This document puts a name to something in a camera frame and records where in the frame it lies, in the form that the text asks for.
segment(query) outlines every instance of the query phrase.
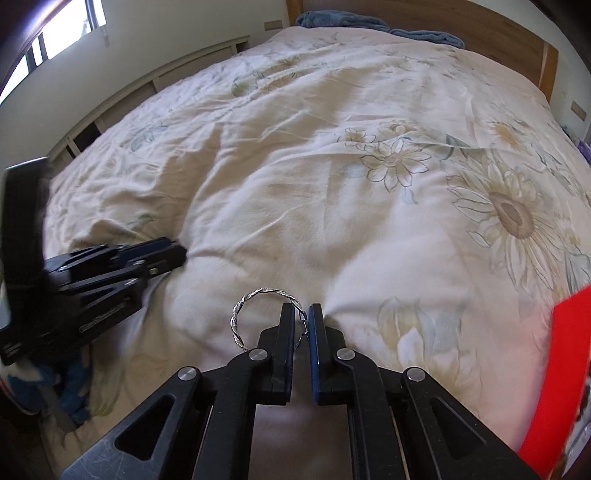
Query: purple object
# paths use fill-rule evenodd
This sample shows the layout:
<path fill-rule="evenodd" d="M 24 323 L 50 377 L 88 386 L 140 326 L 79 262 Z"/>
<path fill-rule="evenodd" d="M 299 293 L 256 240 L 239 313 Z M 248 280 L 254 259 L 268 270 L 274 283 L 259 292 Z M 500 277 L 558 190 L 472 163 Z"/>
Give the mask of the purple object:
<path fill-rule="evenodd" d="M 583 154 L 583 156 L 585 157 L 585 160 L 587 160 L 587 163 L 591 166 L 591 147 L 589 147 L 582 140 L 579 140 L 579 144 L 577 145 L 577 148 Z"/>

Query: window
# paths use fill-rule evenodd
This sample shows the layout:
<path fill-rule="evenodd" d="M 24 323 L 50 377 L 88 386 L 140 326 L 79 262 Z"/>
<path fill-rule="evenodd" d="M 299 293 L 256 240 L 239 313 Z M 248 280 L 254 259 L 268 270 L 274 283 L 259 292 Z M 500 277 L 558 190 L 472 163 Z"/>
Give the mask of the window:
<path fill-rule="evenodd" d="M 41 30 L 0 93 L 0 103 L 44 61 L 106 24 L 101 0 L 71 0 Z"/>

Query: window pane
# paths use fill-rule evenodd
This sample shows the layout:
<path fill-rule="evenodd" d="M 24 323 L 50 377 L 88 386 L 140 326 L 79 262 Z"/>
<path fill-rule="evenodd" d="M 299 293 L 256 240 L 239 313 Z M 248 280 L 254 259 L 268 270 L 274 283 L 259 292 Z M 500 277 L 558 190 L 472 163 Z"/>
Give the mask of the window pane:
<path fill-rule="evenodd" d="M 39 37 L 37 37 L 33 41 L 33 55 L 35 57 L 35 63 L 37 64 L 37 66 L 41 65 L 41 62 L 43 62 L 43 58 L 41 57 L 41 47 L 39 46 Z"/>
<path fill-rule="evenodd" d="M 10 75 L 10 78 L 8 79 L 8 83 L 4 87 L 4 90 L 2 91 L 2 93 L 0 93 L 0 103 L 4 101 L 8 94 L 12 92 L 27 75 L 29 75 L 29 69 L 27 68 L 27 59 L 23 57 L 21 58 L 21 61 L 18 62 L 17 68 L 14 70 L 14 72 L 12 72 L 12 75 Z"/>
<path fill-rule="evenodd" d="M 43 28 L 47 57 L 52 59 L 89 31 L 84 0 L 72 0 Z"/>
<path fill-rule="evenodd" d="M 103 12 L 103 2 L 101 0 L 92 0 L 95 5 L 96 20 L 99 23 L 99 27 L 105 25 L 107 20 L 105 19 L 105 12 Z"/>

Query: triangular cutout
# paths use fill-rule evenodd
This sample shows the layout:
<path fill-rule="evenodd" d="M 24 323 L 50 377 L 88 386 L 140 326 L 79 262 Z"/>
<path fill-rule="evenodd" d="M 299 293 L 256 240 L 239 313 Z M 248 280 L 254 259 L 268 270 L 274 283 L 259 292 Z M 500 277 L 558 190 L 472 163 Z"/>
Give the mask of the triangular cutout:
<path fill-rule="evenodd" d="M 432 398 L 430 404 L 447 450 L 454 460 L 470 455 L 485 444 L 485 441 L 441 398 Z"/>
<path fill-rule="evenodd" d="M 139 460 L 149 460 L 173 405 L 172 396 L 163 396 L 117 437 L 115 447 Z"/>

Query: metal screw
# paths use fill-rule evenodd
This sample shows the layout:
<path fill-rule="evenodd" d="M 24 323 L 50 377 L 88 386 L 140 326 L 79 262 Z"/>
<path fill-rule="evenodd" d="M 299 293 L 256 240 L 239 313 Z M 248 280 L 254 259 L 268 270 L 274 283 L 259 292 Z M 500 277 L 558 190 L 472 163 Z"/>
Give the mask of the metal screw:
<path fill-rule="evenodd" d="M 182 367 L 177 375 L 182 381 L 188 382 L 197 376 L 197 370 L 193 367 Z"/>
<path fill-rule="evenodd" d="M 355 358 L 355 352 L 350 348 L 341 348 L 337 350 L 336 358 L 339 360 L 352 360 Z"/>
<path fill-rule="evenodd" d="M 255 348 L 254 350 L 251 350 L 248 356 L 251 360 L 254 360 L 255 362 L 260 362 L 261 360 L 267 358 L 267 351 L 263 350 L 262 348 Z"/>
<path fill-rule="evenodd" d="M 412 367 L 407 371 L 408 379 L 412 380 L 413 382 L 422 382 L 425 380 L 425 376 L 425 370 L 419 367 Z"/>

